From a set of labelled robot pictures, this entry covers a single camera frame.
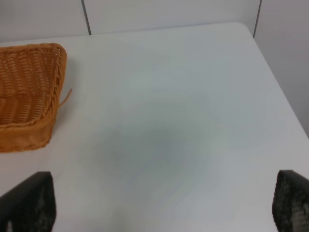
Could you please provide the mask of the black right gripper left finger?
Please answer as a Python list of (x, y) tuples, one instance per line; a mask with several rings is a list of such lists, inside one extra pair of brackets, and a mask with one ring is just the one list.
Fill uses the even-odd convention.
[(37, 172), (0, 197), (2, 232), (51, 232), (56, 198), (50, 172)]

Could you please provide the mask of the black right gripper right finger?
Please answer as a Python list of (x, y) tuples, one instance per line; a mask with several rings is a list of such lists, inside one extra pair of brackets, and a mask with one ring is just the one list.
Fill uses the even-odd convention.
[(272, 203), (279, 232), (309, 230), (309, 180), (293, 170), (280, 170)]

